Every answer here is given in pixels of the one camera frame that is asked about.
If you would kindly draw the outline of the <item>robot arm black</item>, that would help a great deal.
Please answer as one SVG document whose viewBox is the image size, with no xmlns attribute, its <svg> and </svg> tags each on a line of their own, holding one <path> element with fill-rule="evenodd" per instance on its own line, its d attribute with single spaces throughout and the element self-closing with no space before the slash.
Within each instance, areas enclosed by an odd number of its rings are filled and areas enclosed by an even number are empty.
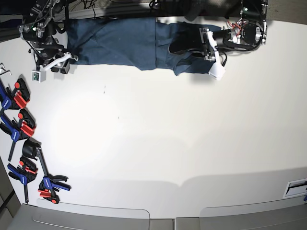
<svg viewBox="0 0 307 230">
<path fill-rule="evenodd" d="M 178 32 L 169 46 L 169 52 L 183 55 L 190 52 L 194 57 L 215 62 L 219 52 L 249 52 L 266 43 L 267 35 L 267 0 L 240 0 L 226 13 L 241 8 L 240 19 L 228 23 L 229 28 L 212 31 L 208 27 L 191 27 Z"/>
<path fill-rule="evenodd" d="M 66 32 L 65 26 L 59 27 L 59 23 L 54 21 L 55 15 L 65 11 L 65 19 L 68 19 L 71 3 L 72 0 L 37 0 L 18 27 L 20 37 L 30 46 L 29 52 L 34 54 L 36 71 L 67 74 L 70 60 L 78 60 L 77 55 L 54 37 L 57 33 Z"/>
</svg>

